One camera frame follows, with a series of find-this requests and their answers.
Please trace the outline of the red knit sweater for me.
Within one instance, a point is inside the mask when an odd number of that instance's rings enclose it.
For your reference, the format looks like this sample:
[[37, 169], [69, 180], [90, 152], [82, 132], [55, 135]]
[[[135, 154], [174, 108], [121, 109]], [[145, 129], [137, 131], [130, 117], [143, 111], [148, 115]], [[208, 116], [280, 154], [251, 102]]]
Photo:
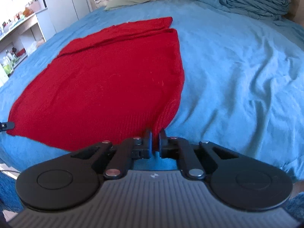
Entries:
[[14, 102], [8, 134], [66, 151], [157, 135], [175, 117], [184, 84], [172, 22], [128, 22], [69, 42]]

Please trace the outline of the white shelf desk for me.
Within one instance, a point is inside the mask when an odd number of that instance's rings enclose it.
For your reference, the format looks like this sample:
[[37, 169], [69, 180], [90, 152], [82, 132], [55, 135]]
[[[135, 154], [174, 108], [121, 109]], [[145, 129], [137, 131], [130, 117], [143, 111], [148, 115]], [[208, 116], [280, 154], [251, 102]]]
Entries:
[[1, 63], [4, 63], [7, 56], [6, 51], [15, 47], [17, 51], [25, 50], [17, 62], [20, 64], [30, 54], [33, 43], [41, 39], [47, 41], [55, 34], [56, 30], [46, 8], [31, 14], [1, 35]]

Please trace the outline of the white grey wardrobe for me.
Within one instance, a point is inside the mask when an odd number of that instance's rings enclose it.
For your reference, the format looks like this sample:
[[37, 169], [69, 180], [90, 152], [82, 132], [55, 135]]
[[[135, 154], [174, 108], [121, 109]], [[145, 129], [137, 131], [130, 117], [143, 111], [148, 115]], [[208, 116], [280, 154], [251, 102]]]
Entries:
[[56, 32], [71, 26], [90, 13], [87, 0], [43, 0]]

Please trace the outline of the blue bed sheet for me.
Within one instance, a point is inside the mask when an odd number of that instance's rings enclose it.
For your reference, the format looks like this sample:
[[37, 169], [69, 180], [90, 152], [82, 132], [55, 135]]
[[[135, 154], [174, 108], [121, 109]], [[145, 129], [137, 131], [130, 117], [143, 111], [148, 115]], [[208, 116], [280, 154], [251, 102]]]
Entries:
[[124, 22], [172, 17], [185, 82], [166, 133], [207, 140], [303, 179], [303, 28], [256, 20], [196, 0], [96, 9], [55, 34], [1, 87], [1, 121], [71, 40]]

